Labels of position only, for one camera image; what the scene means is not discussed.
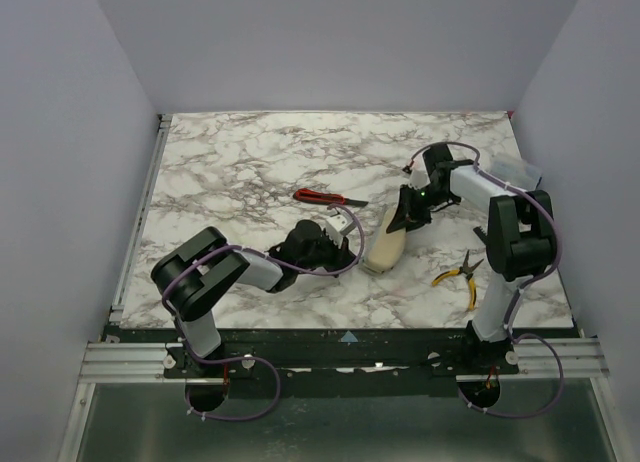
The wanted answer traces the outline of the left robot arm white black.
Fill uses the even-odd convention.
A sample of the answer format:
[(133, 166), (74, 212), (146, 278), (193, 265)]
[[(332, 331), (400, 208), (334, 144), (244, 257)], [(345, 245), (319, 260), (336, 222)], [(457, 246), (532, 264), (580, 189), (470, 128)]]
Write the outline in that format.
[(218, 229), (207, 227), (157, 262), (151, 279), (180, 336), (198, 358), (211, 360), (222, 344), (213, 308), (233, 286), (280, 293), (302, 274), (337, 277), (361, 257), (348, 240), (360, 229), (345, 215), (330, 216), (322, 225), (304, 219), (262, 253), (231, 245)]

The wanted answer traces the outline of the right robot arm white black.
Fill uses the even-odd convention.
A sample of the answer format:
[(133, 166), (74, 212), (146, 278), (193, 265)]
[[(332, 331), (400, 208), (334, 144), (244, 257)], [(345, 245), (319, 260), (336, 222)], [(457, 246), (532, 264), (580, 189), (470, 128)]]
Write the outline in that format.
[(492, 270), (482, 299), (473, 297), (476, 314), (461, 342), (466, 367), (499, 361), (513, 343), (513, 321), (526, 288), (551, 275), (561, 258), (562, 244), (553, 219), (549, 194), (526, 191), (484, 171), (480, 159), (456, 159), (451, 143), (436, 142), (419, 151), (424, 167), (404, 167), (408, 183), (401, 185), (394, 208), (382, 222), (385, 241), (429, 224), (440, 208), (471, 203), (485, 212), (483, 244)]

